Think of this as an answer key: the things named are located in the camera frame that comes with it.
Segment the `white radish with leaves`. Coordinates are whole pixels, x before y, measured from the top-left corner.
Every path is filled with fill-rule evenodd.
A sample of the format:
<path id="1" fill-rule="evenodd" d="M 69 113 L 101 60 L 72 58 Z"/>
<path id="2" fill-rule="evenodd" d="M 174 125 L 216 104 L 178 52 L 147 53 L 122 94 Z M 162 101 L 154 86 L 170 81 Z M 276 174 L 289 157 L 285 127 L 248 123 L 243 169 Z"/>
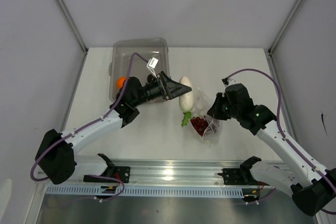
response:
<path id="1" fill-rule="evenodd" d="M 188 77 L 181 77 L 180 84 L 188 86 L 192 88 L 192 83 Z M 190 91 L 182 96 L 179 97 L 179 107 L 180 110 L 183 112 L 183 118 L 181 121 L 181 127 L 187 126 L 188 122 L 193 116 L 192 108 L 194 105 L 194 94 L 193 91 Z"/>

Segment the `clear zip top bag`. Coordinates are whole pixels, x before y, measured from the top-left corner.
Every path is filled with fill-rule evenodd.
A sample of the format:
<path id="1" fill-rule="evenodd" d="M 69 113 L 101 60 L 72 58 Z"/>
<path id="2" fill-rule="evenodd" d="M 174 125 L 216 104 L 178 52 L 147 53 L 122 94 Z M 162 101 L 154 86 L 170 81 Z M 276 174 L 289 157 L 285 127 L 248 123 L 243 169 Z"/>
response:
<path id="1" fill-rule="evenodd" d="M 197 88 L 194 92 L 192 117 L 188 123 L 194 138 L 208 147 L 218 144 L 223 128 L 221 121 L 207 114 L 212 104 L 212 100 L 200 88 Z"/>

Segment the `purple grape bunch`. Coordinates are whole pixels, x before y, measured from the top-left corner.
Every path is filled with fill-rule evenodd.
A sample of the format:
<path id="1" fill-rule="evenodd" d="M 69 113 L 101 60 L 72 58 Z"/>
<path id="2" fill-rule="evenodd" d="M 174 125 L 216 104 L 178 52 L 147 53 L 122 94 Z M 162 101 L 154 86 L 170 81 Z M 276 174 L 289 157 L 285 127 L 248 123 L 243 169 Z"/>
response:
<path id="1" fill-rule="evenodd" d="M 209 123 L 205 117 L 193 117 L 190 119 L 190 123 L 198 135 L 203 136 L 205 130 L 208 128 Z"/>

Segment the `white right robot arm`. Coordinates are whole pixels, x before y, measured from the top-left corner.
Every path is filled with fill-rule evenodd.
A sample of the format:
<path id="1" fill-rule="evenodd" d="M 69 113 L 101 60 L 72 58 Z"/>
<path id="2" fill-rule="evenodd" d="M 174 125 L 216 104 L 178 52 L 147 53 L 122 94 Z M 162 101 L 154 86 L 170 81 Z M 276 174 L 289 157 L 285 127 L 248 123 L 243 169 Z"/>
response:
<path id="1" fill-rule="evenodd" d="M 292 172 L 287 174 L 258 159 L 240 170 L 244 183 L 265 182 L 290 196 L 308 216 L 322 211 L 335 198 L 335 169 L 326 168 L 281 131 L 277 117 L 266 106 L 255 105 L 243 84 L 225 82 L 225 91 L 216 95 L 207 114 L 222 121 L 235 119 L 266 143 Z"/>

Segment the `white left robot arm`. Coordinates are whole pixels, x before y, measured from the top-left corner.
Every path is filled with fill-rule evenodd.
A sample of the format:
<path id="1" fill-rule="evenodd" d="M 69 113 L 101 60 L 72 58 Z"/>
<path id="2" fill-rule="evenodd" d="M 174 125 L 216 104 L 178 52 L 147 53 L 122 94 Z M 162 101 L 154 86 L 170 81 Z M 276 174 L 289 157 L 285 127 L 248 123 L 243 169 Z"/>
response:
<path id="1" fill-rule="evenodd" d="M 31 179 L 50 180 L 55 185 L 67 181 L 76 169 L 76 155 L 106 133 L 132 123 L 140 113 L 138 106 L 158 98 L 173 100 L 190 92 L 191 85 L 172 80 L 164 71 L 144 86 L 138 78 L 126 77 L 117 100 L 101 117 L 69 132 L 52 129 L 45 133 L 30 170 Z"/>

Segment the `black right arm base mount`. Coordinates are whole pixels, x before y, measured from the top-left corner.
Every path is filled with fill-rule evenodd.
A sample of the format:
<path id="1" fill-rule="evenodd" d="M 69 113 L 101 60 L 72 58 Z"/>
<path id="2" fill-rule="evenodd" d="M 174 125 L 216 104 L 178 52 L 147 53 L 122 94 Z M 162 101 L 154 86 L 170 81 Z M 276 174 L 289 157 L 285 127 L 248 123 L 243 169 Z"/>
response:
<path id="1" fill-rule="evenodd" d="M 223 179 L 225 185 L 257 186 L 259 182 L 252 177 L 250 169 L 260 161 L 261 158 L 252 156 L 242 162 L 238 168 L 223 168 L 217 175 Z"/>

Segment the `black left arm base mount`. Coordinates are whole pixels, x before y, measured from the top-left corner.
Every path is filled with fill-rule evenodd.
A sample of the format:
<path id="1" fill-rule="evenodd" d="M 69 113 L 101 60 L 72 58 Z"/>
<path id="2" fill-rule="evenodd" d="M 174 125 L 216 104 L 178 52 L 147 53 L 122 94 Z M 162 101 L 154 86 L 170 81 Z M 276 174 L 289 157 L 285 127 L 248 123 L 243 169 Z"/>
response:
<path id="1" fill-rule="evenodd" d="M 83 181 L 86 183 L 116 183 L 115 179 L 128 183 L 130 178 L 131 167 L 115 166 L 113 161 L 106 155 L 99 153 L 98 156 L 104 160 L 107 167 L 101 175 L 84 175 Z"/>

